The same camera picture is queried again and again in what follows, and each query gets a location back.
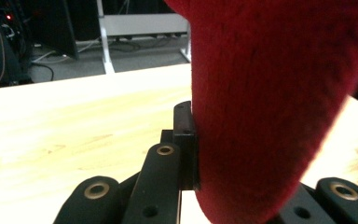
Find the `red plush object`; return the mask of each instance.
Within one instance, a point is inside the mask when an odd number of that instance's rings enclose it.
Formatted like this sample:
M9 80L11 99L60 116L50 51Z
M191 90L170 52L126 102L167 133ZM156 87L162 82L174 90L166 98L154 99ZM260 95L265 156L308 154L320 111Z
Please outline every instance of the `red plush object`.
M265 222L358 83L358 0L167 2L191 24L200 206Z

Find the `table surface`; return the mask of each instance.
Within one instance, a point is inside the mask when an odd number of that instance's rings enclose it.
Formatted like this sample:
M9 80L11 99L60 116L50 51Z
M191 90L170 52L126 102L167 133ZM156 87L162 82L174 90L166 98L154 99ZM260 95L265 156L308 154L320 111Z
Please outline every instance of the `table surface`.
M173 107L191 99L189 64L0 89L0 223L52 223L83 180L142 168ZM302 182L358 184L358 101L348 97ZM184 192L182 223L208 223Z

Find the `gray floor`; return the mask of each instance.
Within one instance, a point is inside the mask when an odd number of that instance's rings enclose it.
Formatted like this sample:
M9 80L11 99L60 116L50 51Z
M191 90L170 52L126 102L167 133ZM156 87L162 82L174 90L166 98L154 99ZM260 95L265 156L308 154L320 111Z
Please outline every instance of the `gray floor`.
M102 62L102 47L98 41L91 47L79 53L79 60L61 55L50 55L38 63L47 65L54 71L54 80L76 77L89 77L104 74ZM120 40L110 42L110 55L117 73L152 67L161 67L187 63L180 53L185 48L186 37L159 37L138 40ZM77 48L83 49L89 43L78 43ZM35 48L34 59L50 52L51 49ZM51 79L51 72L46 67L32 66L29 75L33 82L46 82Z

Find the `black cable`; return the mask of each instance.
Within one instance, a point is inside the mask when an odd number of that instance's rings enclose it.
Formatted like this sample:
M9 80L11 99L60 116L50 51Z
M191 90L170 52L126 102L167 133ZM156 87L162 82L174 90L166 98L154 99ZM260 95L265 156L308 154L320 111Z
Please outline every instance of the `black cable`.
M53 69L51 69L51 68L48 67L47 65L44 65L44 64L41 64L41 63L31 63L31 65L35 65L35 66L47 68L47 69L50 70L50 72L51 72L51 79L50 79L50 81L53 81L53 80L54 80L54 71L53 71Z

